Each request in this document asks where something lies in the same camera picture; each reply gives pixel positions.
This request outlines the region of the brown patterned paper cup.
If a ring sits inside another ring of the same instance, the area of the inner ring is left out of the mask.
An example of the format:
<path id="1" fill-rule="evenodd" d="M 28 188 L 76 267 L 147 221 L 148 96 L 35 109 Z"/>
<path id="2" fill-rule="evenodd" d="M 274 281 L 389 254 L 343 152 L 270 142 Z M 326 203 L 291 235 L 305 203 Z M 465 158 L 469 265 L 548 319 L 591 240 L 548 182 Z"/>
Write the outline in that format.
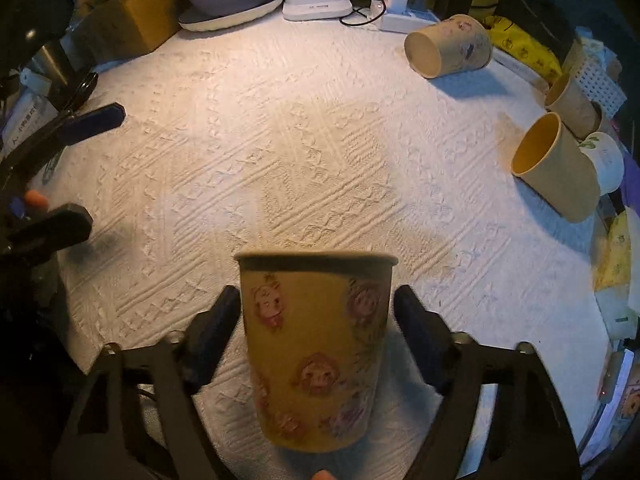
<path id="1" fill-rule="evenodd" d="M 378 252 L 239 252 L 260 428 L 279 448 L 327 453 L 368 430 L 393 268 Z"/>

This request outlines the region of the plain brown cup front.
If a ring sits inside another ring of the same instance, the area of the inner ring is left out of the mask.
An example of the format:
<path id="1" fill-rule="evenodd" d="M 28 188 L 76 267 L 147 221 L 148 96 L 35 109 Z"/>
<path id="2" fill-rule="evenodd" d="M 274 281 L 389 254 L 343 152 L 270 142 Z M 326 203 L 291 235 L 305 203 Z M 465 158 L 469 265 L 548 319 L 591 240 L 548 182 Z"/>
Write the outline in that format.
<path id="1" fill-rule="evenodd" d="M 511 172 L 570 223 L 585 221 L 597 208 L 601 194 L 593 162 L 555 112 L 542 115 L 526 131 Z"/>

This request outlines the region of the white paper cup lying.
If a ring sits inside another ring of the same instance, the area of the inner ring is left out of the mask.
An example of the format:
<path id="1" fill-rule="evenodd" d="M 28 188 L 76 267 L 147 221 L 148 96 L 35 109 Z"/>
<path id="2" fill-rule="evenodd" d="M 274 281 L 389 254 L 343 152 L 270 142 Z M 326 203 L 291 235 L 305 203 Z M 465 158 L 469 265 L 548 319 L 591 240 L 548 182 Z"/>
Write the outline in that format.
<path id="1" fill-rule="evenodd" d="M 593 164 L 600 195 L 616 191 L 623 181 L 625 167 L 623 153 L 612 136 L 601 131 L 590 133 L 578 148 Z"/>

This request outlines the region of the brown paper cup behind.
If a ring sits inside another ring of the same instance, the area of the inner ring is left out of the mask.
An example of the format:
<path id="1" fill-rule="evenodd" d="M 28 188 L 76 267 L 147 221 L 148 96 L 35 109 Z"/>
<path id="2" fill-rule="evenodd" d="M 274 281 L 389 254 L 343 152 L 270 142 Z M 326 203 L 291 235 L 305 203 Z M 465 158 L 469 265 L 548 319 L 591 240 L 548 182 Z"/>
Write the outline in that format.
<path id="1" fill-rule="evenodd" d="M 544 98 L 544 107 L 558 114 L 578 140 L 584 140 L 600 125 L 599 114 L 569 73 L 552 84 Z"/>

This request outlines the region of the brown patterned cup lying left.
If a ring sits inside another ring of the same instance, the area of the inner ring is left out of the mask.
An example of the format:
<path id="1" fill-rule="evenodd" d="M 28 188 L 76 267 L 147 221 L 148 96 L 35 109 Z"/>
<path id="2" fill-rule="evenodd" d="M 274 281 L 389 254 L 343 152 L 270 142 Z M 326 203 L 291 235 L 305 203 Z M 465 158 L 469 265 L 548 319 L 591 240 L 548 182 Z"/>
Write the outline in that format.
<path id="1" fill-rule="evenodd" d="M 426 79 L 480 70 L 492 58 L 487 30 L 466 14 L 410 32 L 404 50 L 411 68 Z"/>

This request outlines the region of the cardboard box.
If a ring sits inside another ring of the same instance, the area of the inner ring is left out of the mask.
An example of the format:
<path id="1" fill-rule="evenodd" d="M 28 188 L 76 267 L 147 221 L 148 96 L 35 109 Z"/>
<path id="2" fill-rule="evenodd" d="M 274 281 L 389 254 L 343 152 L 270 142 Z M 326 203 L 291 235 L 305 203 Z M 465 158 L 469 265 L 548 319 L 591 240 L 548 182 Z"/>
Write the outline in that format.
<path id="1" fill-rule="evenodd" d="M 110 0 L 70 28 L 96 64 L 148 54 L 178 32 L 186 0 Z"/>

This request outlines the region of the tissue pack with tissue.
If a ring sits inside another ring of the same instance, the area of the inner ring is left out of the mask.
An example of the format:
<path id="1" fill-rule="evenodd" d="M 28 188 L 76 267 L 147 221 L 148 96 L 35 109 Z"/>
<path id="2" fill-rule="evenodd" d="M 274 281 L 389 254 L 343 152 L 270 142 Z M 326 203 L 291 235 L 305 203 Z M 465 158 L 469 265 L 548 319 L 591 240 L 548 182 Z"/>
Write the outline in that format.
<path id="1" fill-rule="evenodd" d="M 594 294 L 612 341 L 634 338 L 639 327 L 639 216 L 629 207 L 608 230 Z"/>

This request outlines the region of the white knitted tablecloth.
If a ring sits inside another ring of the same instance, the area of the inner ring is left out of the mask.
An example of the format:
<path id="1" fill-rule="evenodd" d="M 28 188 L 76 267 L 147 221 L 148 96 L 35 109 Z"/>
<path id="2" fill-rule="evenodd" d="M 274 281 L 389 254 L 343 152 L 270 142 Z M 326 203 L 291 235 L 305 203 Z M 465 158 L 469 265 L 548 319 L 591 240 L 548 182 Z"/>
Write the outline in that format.
<path id="1" fill-rule="evenodd" d="M 497 63 L 426 80 L 401 36 L 271 14 L 104 70 L 89 106 L 114 101 L 124 124 L 36 181 L 94 220 L 60 257 L 80 367 L 185 328 L 243 250 L 388 252 L 394 284 L 453 330 L 531 342 L 584 434 L 608 350 L 599 219 L 569 222 L 513 177 L 544 112 L 527 82 Z"/>

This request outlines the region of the white plastic basket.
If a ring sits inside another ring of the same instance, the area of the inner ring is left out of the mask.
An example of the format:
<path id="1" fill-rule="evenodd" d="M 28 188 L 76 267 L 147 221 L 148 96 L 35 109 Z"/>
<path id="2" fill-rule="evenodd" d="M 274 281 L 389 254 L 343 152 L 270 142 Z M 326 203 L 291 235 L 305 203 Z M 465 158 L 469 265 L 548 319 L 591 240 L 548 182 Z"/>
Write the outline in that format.
<path id="1" fill-rule="evenodd" d="M 590 101 L 597 101 L 607 118 L 613 118 L 627 101 L 618 80 L 622 63 L 602 41 L 578 37 L 562 64 Z"/>

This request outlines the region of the yellow snack packet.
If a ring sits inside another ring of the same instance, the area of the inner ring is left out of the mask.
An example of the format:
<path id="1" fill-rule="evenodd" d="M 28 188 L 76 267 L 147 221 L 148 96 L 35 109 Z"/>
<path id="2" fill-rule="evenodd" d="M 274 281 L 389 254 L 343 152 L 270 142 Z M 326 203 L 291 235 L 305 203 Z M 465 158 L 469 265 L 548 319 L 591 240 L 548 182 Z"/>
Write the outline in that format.
<path id="1" fill-rule="evenodd" d="M 560 62 L 552 50 L 508 18 L 486 16 L 484 26 L 496 48 L 526 65 L 547 84 L 554 84 L 562 75 Z"/>

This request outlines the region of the white power strip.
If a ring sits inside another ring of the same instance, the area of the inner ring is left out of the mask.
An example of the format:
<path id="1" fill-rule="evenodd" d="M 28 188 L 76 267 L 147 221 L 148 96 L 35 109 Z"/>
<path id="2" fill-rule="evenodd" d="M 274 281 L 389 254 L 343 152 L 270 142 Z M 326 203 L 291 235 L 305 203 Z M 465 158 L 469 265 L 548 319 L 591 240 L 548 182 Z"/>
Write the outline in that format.
<path id="1" fill-rule="evenodd" d="M 440 22 L 440 19 L 431 11 L 422 12 L 412 9 L 407 9 L 404 13 L 386 11 L 382 0 L 371 1 L 370 20 L 371 24 L 381 32 L 404 35 Z"/>

